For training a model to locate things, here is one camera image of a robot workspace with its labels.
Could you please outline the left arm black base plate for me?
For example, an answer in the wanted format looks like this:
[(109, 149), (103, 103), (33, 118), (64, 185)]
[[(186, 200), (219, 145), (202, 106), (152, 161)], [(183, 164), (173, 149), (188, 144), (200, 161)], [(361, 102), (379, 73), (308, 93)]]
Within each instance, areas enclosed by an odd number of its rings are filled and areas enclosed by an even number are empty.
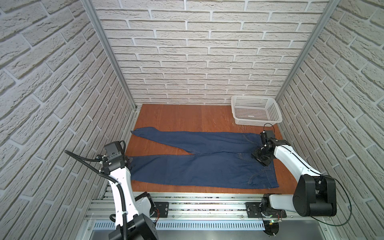
[(155, 208), (151, 210), (151, 218), (165, 219), (169, 214), (169, 202), (154, 202)]

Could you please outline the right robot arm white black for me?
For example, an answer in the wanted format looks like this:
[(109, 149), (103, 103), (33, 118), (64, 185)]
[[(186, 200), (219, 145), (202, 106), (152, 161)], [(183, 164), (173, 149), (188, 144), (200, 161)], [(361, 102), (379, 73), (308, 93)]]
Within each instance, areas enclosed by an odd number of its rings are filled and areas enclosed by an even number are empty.
[(336, 180), (310, 166), (286, 140), (273, 131), (260, 133), (262, 145), (252, 157), (263, 166), (280, 160), (297, 181), (292, 195), (266, 195), (262, 203), (269, 209), (296, 212), (302, 217), (333, 217), (337, 213)]

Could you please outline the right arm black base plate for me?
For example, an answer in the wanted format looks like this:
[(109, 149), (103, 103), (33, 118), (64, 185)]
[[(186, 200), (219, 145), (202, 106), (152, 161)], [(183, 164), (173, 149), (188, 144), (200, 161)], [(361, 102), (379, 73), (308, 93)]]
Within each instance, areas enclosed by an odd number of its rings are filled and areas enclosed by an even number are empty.
[(245, 205), (248, 218), (283, 219), (287, 217), (284, 210), (267, 208), (260, 202), (246, 202)]

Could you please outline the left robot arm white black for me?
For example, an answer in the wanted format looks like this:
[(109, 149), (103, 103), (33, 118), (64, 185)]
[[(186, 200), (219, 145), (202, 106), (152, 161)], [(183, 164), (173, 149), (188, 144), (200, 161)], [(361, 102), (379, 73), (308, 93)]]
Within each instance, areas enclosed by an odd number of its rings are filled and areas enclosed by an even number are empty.
[(135, 197), (129, 170), (130, 159), (125, 155), (124, 141), (105, 145), (107, 154), (102, 156), (99, 176), (107, 179), (115, 204), (115, 227), (110, 240), (157, 240), (156, 224), (151, 220), (156, 205), (149, 193)]

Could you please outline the blue denim trousers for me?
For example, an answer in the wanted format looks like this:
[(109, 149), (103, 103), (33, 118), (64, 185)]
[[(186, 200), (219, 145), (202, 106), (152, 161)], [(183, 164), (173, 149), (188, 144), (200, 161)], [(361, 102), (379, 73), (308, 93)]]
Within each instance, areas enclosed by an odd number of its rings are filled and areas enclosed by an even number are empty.
[(132, 134), (188, 152), (133, 157), (132, 180), (232, 189), (279, 187), (274, 165), (265, 167), (252, 157), (252, 152), (262, 144), (258, 134), (162, 132), (153, 127), (136, 129)]

